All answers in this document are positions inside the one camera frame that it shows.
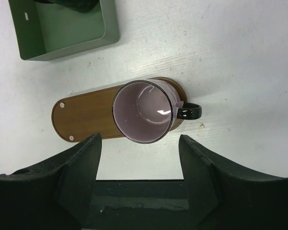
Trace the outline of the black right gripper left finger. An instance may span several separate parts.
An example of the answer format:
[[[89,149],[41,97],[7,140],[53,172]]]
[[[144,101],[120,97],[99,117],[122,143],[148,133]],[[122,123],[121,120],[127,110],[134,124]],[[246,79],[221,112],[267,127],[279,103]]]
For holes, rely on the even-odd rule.
[[[99,133],[34,165],[0,174],[0,230],[80,230],[100,162]]]

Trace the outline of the lilac enamel mug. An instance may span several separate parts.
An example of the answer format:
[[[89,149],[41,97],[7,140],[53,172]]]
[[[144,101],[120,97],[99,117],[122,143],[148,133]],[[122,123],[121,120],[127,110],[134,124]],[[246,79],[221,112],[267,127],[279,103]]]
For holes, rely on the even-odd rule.
[[[183,101],[174,86],[165,80],[135,80],[116,93],[112,116],[129,140],[150,144],[162,139],[177,119],[201,118],[202,107]]]

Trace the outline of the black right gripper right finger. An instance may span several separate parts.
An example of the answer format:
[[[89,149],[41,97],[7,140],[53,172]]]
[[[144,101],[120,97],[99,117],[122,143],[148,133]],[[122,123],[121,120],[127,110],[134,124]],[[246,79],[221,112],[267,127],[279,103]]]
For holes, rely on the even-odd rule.
[[[288,178],[244,167],[187,135],[179,157],[195,230],[288,230]]]

